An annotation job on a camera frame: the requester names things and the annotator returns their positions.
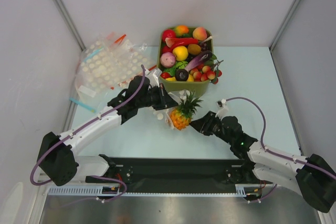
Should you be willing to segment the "toy pineapple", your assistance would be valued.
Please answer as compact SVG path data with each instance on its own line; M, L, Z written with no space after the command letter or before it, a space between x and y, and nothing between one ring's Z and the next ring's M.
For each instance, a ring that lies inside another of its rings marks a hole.
M198 108L201 108L200 103L203 102L195 91L190 91L184 96L178 98L178 105L169 114L169 118L177 130L183 130L189 126L193 116Z

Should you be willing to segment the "clear dotted zip bag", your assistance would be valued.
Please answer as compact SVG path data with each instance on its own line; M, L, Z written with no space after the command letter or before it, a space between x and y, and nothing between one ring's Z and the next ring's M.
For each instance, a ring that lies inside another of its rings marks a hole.
M182 91L173 91L168 93L171 98L173 98L178 104L182 103L182 101L185 101L187 96L190 95L190 92L187 90ZM165 124L172 130L178 130L173 124L172 119L170 118L171 113L173 112L173 108L169 109L163 109L163 110L155 110L152 107L148 107L148 110L159 120L165 122Z

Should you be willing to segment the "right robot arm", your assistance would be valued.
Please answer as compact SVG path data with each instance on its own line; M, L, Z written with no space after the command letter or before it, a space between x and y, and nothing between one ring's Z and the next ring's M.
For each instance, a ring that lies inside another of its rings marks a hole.
M335 203L335 171L321 156L292 155L264 146L247 135L234 116L220 119L209 111L190 126L203 135L220 138L236 157L247 161L249 165L242 169L245 181L254 183L259 179L285 187L323 213Z

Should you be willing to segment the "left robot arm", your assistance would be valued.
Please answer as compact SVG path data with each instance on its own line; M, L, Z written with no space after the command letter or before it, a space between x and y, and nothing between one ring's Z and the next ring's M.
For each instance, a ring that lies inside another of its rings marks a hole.
M128 88L89 121L59 135L47 133L41 142L36 166L50 182L63 186L75 177L79 169L77 155L102 134L136 116L139 109L152 107L159 111L177 105L163 84L153 85L148 77L136 76Z

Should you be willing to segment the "pile of dotted zip bags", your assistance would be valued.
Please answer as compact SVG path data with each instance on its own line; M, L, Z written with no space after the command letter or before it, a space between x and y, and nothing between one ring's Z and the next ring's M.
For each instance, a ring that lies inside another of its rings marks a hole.
M154 68L156 61L146 49L146 44L137 46L122 33L97 37L80 55L75 78L80 102L95 108L109 91L127 86L141 74L141 65Z

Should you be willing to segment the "purple toy eggplant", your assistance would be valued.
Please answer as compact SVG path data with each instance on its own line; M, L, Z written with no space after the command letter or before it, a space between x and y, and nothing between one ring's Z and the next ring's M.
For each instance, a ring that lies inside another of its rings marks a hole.
M201 65L202 63L210 60L212 56L213 53L209 50L201 52L198 56L192 59L184 69L189 72L197 66Z

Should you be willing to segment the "green plastic fruit bin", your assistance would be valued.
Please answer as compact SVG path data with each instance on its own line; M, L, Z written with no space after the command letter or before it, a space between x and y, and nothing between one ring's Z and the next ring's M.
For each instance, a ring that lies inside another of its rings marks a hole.
M196 27L189 27L189 32L188 34L184 34L181 37L176 37L176 38L193 38L193 30ZM198 41L200 42L208 42L209 47L211 48L209 51L213 53L213 43L211 41L211 36L212 34L206 29L208 37L203 40L203 41ZM175 72L177 69L184 69L186 65L194 59L196 56L193 56L188 53L188 57L184 61L176 61L175 65L171 68L165 68L161 66L160 64L160 57L163 53L165 52L171 52L172 53L173 49L169 48L165 42L160 41L159 45L159 52L158 52L158 59L157 59L157 68L162 71L159 81L163 83L165 89L167 92L173 92L173 91L181 91L181 90L188 90L188 91L195 91L198 97L201 97L207 90L207 87L209 85L209 81L206 82L191 82L191 81L176 81L175 78ZM213 53L213 56L211 57L210 60L216 60L216 56Z

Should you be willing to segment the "pink toy onion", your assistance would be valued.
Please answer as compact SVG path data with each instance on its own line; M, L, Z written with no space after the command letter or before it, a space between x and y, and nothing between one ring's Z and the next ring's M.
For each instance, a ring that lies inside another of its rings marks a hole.
M176 63L176 57L171 52L165 52L160 57L160 64L165 68L171 68Z

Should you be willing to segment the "yellow toy lemon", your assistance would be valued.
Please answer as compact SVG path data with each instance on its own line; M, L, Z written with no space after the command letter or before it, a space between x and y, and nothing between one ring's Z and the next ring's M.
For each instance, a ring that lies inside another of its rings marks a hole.
M184 61L188 57L188 50L185 46L178 46L173 49L173 55L176 58L176 61Z

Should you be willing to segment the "toy lychee cluster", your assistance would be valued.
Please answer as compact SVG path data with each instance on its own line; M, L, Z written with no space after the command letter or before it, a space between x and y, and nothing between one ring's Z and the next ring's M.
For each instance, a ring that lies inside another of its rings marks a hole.
M187 81L191 82L206 82L209 81L212 84L218 83L218 78L222 76L222 71L219 69L223 60L209 60L200 64L196 68L193 68L189 72Z

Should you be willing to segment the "toy watermelon slice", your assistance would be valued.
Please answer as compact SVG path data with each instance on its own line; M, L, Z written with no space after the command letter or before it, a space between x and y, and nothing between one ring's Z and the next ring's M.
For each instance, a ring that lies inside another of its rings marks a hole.
M167 37L165 39L165 43L166 45L171 48L175 43L179 42L181 40L181 38L170 38L170 37Z

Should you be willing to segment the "brown toy kiwi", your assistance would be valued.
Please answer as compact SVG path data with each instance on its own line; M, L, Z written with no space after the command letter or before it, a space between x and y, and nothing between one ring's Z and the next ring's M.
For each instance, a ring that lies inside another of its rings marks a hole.
M187 51L189 54L193 56L197 56L198 54L202 52L202 49L198 44L190 44L187 47Z

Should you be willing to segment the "toy purple grapes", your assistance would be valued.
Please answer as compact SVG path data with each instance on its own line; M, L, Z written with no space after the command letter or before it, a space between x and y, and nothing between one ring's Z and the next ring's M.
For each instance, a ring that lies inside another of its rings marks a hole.
M208 51L211 49L208 45L208 42L200 42L198 45L201 48L201 52Z

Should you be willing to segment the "orange toy mango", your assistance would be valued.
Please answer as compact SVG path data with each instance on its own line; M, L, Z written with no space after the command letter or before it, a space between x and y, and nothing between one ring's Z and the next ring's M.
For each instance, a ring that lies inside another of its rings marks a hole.
M176 37L181 37L184 34L188 34L188 32L189 32L189 28L185 25L178 25L178 26L174 27L173 30L175 32Z

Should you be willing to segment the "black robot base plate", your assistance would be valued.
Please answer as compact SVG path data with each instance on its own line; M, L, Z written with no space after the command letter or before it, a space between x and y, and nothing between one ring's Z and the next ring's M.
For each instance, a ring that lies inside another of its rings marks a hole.
M116 158L101 155L109 168L87 183L120 179L129 193L232 193L240 184L258 185L252 166L241 159Z

